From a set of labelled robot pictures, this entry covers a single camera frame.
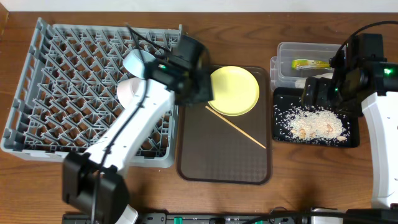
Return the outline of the white napkin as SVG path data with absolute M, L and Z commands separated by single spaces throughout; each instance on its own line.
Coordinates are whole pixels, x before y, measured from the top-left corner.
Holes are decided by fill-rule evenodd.
M 328 79 L 332 79 L 333 74 L 332 73 L 324 73 L 321 75 L 315 75 L 313 76 L 314 78 L 328 78 Z M 305 82 L 306 82 L 307 78 L 304 78 L 303 80 L 297 80 L 295 82 L 295 87 L 296 88 L 301 88 L 304 89 L 305 87 Z

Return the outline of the wooden chopstick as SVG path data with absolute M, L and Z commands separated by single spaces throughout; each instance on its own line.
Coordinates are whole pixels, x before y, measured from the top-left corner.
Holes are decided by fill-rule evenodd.
M 241 134 L 243 134 L 244 136 L 246 136 L 248 139 L 250 139 L 252 142 L 256 143 L 258 146 L 262 147 L 263 149 L 267 149 L 265 145 L 261 144 L 259 141 L 257 141 L 256 139 L 254 139 L 251 135 L 249 135 L 248 133 L 246 133 L 245 131 L 243 131 L 241 128 L 239 128 L 238 126 L 236 126 L 235 124 L 233 124 L 232 122 L 230 122 L 229 120 L 227 120 L 225 117 L 223 117 L 222 115 L 220 115 L 219 113 L 217 113 L 215 110 L 213 110 L 212 108 L 210 108 L 209 106 L 205 106 L 205 108 L 210 111 L 211 113 L 213 113 L 215 116 L 217 116 L 219 119 L 223 120 L 225 123 L 227 123 L 228 125 L 230 125 L 232 128 L 234 128 L 235 130 L 237 130 L 238 132 L 240 132 Z

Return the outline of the green snack wrapper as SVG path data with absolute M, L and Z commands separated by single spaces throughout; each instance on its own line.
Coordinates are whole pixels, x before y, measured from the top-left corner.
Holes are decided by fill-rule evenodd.
M 329 69 L 328 62 L 312 59 L 295 59 L 292 61 L 292 69 L 294 70 L 311 70 L 311 69 Z

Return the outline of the yellow plate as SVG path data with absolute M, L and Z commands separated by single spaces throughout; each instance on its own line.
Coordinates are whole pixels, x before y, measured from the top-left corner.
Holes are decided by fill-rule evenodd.
M 260 94 L 256 78 L 237 66 L 216 69 L 211 74 L 213 99 L 208 104 L 218 113 L 240 116 L 252 110 Z

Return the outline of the light blue bowl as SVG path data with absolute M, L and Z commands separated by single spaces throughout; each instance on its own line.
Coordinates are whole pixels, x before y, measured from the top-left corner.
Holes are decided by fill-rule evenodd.
M 155 57 L 144 50 L 131 50 L 123 60 L 124 68 L 137 78 L 144 79 L 144 63 L 154 61 Z

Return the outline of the white pink bowl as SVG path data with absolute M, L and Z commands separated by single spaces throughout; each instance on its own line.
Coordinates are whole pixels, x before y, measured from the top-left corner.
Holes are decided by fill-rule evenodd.
M 116 89 L 118 100 L 123 108 L 126 108 L 139 89 L 141 79 L 134 77 L 121 81 Z

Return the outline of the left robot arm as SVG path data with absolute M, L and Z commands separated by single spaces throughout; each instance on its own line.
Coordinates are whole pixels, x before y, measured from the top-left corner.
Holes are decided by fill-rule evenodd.
M 174 105 L 213 98 L 208 65 L 200 59 L 144 62 L 138 95 L 84 153 L 63 160 L 62 199 L 98 223 L 134 223 L 125 176 L 159 118 Z

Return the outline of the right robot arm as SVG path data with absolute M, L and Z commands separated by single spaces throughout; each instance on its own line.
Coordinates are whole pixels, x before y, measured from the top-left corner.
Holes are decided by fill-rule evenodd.
M 397 64 L 368 61 L 332 78 L 306 79 L 302 104 L 364 115 L 373 162 L 372 208 L 397 206 Z

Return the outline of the black waste tray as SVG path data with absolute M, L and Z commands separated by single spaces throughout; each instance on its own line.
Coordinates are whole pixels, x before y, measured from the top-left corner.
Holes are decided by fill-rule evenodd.
M 301 139 L 295 137 L 292 128 L 289 127 L 291 121 L 301 111 L 316 113 L 321 111 L 329 111 L 319 106 L 303 107 L 301 104 L 301 96 L 303 90 L 299 88 L 279 87 L 273 93 L 273 124 L 272 137 L 276 141 L 285 141 L 298 144 L 316 144 L 321 146 L 334 147 L 358 147 L 360 144 L 359 124 L 357 117 L 350 117 L 341 113 L 333 113 L 337 120 L 341 121 L 343 131 L 342 136 L 346 139 L 339 141 L 334 139 L 325 139 L 315 137 L 313 139 Z

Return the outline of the grey dishwasher rack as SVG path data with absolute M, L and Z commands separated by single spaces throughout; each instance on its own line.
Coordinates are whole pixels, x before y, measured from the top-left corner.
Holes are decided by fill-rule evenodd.
M 98 141 L 123 110 L 116 88 L 131 77 L 123 59 L 133 48 L 125 27 L 38 19 L 2 151 L 28 161 L 60 162 Z

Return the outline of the rice pile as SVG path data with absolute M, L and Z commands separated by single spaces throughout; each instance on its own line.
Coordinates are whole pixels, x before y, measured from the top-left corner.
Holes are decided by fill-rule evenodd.
M 349 131 L 342 119 L 324 108 L 292 106 L 285 111 L 277 108 L 274 114 L 279 134 L 288 141 L 341 143 L 348 140 Z

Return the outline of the clear plastic bin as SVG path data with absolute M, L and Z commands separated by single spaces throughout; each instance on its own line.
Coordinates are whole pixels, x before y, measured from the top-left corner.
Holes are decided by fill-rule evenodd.
M 292 68 L 292 62 L 295 59 L 329 62 L 339 47 L 338 44 L 281 42 L 277 55 L 270 61 L 271 90 L 274 91 L 278 87 L 296 88 L 298 82 L 308 77 L 332 73 L 332 68 L 296 70 Z

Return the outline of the brown serving tray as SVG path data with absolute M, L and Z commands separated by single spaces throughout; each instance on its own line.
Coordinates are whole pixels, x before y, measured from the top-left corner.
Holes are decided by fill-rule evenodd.
M 191 181 L 265 184 L 272 175 L 272 119 L 269 73 L 247 67 L 259 84 L 255 107 L 240 116 L 223 116 L 263 149 L 208 111 L 207 103 L 186 106 L 179 125 L 177 172 Z

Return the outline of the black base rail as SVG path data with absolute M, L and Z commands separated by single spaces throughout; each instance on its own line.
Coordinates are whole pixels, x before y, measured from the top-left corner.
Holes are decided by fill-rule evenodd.
M 167 214 L 133 213 L 121 217 L 118 223 L 134 224 L 240 224 L 240 223 L 397 223 L 397 208 L 350 209 L 345 212 L 328 208 L 313 208 L 306 212 L 287 211 L 277 207 L 259 216 L 239 214 Z

